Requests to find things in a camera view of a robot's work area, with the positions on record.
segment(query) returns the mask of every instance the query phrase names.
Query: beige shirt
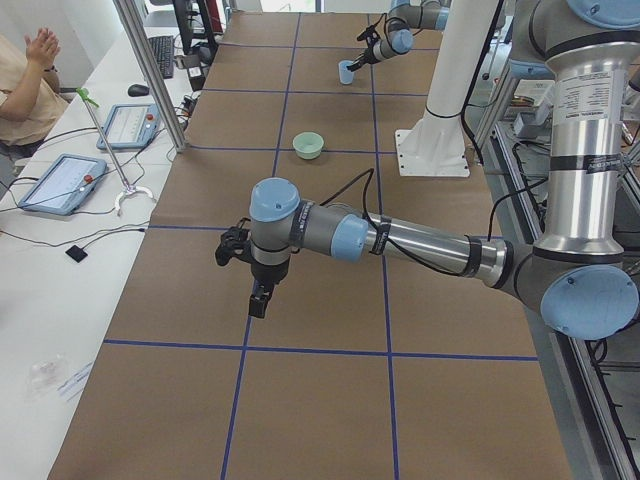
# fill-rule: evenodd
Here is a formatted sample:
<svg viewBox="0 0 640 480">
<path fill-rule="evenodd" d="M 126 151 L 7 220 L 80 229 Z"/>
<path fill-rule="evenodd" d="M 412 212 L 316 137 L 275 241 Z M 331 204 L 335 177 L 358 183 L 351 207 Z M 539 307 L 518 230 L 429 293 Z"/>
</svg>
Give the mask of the beige shirt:
<svg viewBox="0 0 640 480">
<path fill-rule="evenodd" d="M 27 67 L 24 52 L 0 35 L 0 105 L 20 82 Z M 47 136 L 67 108 L 67 102 L 57 95 L 44 80 L 29 118 L 24 122 L 12 122 L 0 118 L 0 140 L 7 145 L 26 145 Z"/>
</svg>

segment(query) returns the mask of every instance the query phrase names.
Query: person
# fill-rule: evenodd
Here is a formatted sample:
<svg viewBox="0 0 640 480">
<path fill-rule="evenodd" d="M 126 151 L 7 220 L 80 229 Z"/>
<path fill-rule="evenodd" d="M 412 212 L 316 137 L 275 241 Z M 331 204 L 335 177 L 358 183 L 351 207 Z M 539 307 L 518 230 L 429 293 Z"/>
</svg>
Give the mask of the person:
<svg viewBox="0 0 640 480">
<path fill-rule="evenodd" d="M 30 156 L 68 103 L 58 95 L 56 35 L 40 28 L 33 40 L 24 39 L 25 54 L 0 34 L 0 141 Z"/>
</svg>

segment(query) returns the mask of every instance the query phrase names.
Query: grid line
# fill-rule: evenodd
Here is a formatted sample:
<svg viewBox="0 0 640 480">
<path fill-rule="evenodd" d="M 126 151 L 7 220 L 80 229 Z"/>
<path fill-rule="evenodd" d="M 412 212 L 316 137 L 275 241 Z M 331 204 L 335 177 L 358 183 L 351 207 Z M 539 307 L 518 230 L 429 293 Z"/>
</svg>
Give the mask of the grid line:
<svg viewBox="0 0 640 480">
<path fill-rule="evenodd" d="M 478 360 L 495 362 L 537 362 L 538 358 L 526 355 L 476 355 L 463 353 L 421 353 L 421 352 L 386 352 L 376 350 L 339 350 L 330 348 L 295 348 L 295 347 L 268 347 L 260 345 L 221 345 L 208 343 L 180 343 L 157 342 L 144 340 L 125 340 L 107 338 L 103 343 L 108 345 L 125 345 L 133 347 L 160 347 L 160 348 L 184 348 L 200 350 L 232 350 L 262 353 L 288 353 L 304 355 L 342 355 L 348 357 L 389 357 L 394 358 L 422 358 L 433 360 Z"/>
<path fill-rule="evenodd" d="M 331 90 L 257 90 L 251 88 L 218 88 L 218 87 L 208 87 L 203 88 L 203 92 L 221 92 L 221 93 L 277 93 L 277 94 L 286 94 L 295 93 L 299 95 L 354 95 L 354 96 L 371 96 L 371 92 L 349 92 L 349 91 L 331 91 Z M 379 97 L 428 97 L 427 93 L 376 93 Z"/>
<path fill-rule="evenodd" d="M 209 227 L 206 225 L 149 225 L 147 228 L 156 228 L 158 230 L 213 230 L 217 232 L 229 230 L 229 227 Z"/>
<path fill-rule="evenodd" d="M 190 148 L 193 148 L 194 150 L 222 150 L 222 151 L 229 151 L 229 152 L 275 152 L 276 149 L 275 148 L 246 148 L 246 147 L 206 147 L 203 145 L 189 145 Z M 277 149 L 280 152 L 295 152 L 295 150 L 293 148 L 280 148 Z M 391 151 L 382 151 L 382 152 L 375 152 L 373 150 L 334 150 L 334 149 L 323 149 L 322 150 L 325 153 L 358 153 L 358 154 L 367 154 L 367 155 L 373 155 L 375 153 L 380 153 L 381 155 L 395 155 L 396 152 L 391 152 Z"/>
<path fill-rule="evenodd" d="M 289 78 L 287 78 L 287 89 L 284 92 L 284 105 L 282 106 L 282 117 L 280 118 L 280 132 L 278 133 L 278 143 L 276 144 L 276 156 L 273 161 L 273 170 L 271 176 L 274 177 L 278 169 L 278 158 L 280 157 L 280 145 L 282 145 L 282 133 L 284 130 L 284 120 L 287 113 L 287 102 L 289 101 L 289 93 L 291 88 L 291 77 L 293 76 L 293 67 L 296 59 L 296 48 L 298 45 L 298 35 L 300 33 L 300 19 L 302 14 L 298 13 L 298 23 L 296 24 L 296 35 L 293 39 L 293 49 L 291 50 L 291 62 L 289 65 Z"/>
<path fill-rule="evenodd" d="M 229 466 L 229 455 L 231 454 L 231 442 L 233 440 L 233 430 L 235 427 L 236 413 L 238 412 L 238 401 L 240 400 L 240 388 L 242 387 L 242 374 L 244 373 L 244 362 L 247 358 L 247 345 L 249 343 L 249 333 L 251 331 L 251 317 L 247 317 L 247 326 L 244 330 L 244 339 L 242 341 L 242 354 L 240 355 L 240 365 L 238 366 L 238 376 L 236 377 L 236 389 L 233 394 L 233 404 L 231 406 L 231 415 L 229 416 L 229 430 L 227 432 L 227 441 L 224 447 L 224 458 L 222 461 L 222 469 L 220 471 L 220 480 L 227 477 L 227 468 Z"/>
<path fill-rule="evenodd" d="M 242 48 L 292 48 L 290 45 L 242 45 L 240 43 L 221 42 L 218 45 L 226 47 L 242 47 Z M 363 47 L 337 47 L 337 46 L 302 46 L 299 45 L 296 48 L 301 50 L 364 50 Z M 412 52 L 438 52 L 440 48 L 412 48 Z"/>
<path fill-rule="evenodd" d="M 367 14 L 367 22 L 371 22 L 369 14 Z M 376 88 L 375 88 L 375 75 L 373 74 L 373 65 L 369 66 L 369 73 L 371 75 L 371 113 L 373 115 L 373 139 L 376 150 L 376 182 L 378 183 L 378 211 L 382 215 L 383 203 L 382 203 L 382 179 L 380 176 L 380 154 L 379 151 L 379 139 L 378 139 L 378 116 L 376 111 Z M 391 417 L 391 443 L 393 449 L 393 477 L 394 480 L 400 480 L 400 456 L 398 453 L 398 422 L 396 417 L 396 389 L 393 375 L 393 342 L 391 338 L 391 311 L 389 307 L 389 285 L 387 277 L 387 259 L 383 256 L 380 261 L 382 262 L 382 285 L 384 290 L 384 317 L 385 317 L 385 330 L 387 337 L 387 371 L 389 375 L 389 410 Z"/>
</svg>

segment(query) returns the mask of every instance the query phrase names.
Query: computer mouse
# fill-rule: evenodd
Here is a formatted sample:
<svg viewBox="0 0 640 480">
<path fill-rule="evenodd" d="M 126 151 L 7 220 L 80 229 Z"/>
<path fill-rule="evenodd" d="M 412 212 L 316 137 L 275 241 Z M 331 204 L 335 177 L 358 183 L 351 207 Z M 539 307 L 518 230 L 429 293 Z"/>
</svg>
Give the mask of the computer mouse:
<svg viewBox="0 0 640 480">
<path fill-rule="evenodd" d="M 134 83 L 129 87 L 127 93 L 130 97 L 144 97 L 145 95 L 149 95 L 149 87 L 146 85 L 140 85 L 139 83 Z"/>
</svg>

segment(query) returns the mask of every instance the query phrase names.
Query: light blue joint cap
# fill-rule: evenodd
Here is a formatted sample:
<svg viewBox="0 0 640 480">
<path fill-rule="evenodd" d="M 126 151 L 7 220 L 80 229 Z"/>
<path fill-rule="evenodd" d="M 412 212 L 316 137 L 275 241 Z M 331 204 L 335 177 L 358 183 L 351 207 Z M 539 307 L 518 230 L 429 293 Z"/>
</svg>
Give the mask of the light blue joint cap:
<svg viewBox="0 0 640 480">
<path fill-rule="evenodd" d="M 397 30 L 393 32 L 391 46 L 400 55 L 407 53 L 413 48 L 413 35 L 409 30 Z"/>
<path fill-rule="evenodd" d="M 356 262 L 362 255 L 369 225 L 352 213 L 345 216 L 331 239 L 331 256 L 338 260 Z"/>
<path fill-rule="evenodd" d="M 284 178 L 265 178 L 253 187 L 249 214 L 258 222 L 277 222 L 292 214 L 300 203 L 296 186 Z"/>
<path fill-rule="evenodd" d="M 449 9 L 442 7 L 436 19 L 436 30 L 444 30 L 444 27 L 447 26 L 447 20 L 449 20 Z"/>
<path fill-rule="evenodd" d="M 571 10 L 585 22 L 610 30 L 640 27 L 638 0 L 567 0 Z"/>
<path fill-rule="evenodd" d="M 391 0 L 389 11 L 393 10 L 394 8 L 401 7 L 402 5 L 411 5 L 411 0 Z"/>
<path fill-rule="evenodd" d="M 554 80 L 553 72 L 544 63 L 509 60 L 511 74 L 518 80 Z"/>
<path fill-rule="evenodd" d="M 625 327 L 638 309 L 638 289 L 613 265 L 589 265 L 558 278 L 542 297 L 545 323 L 570 337 L 599 340 Z"/>
</svg>

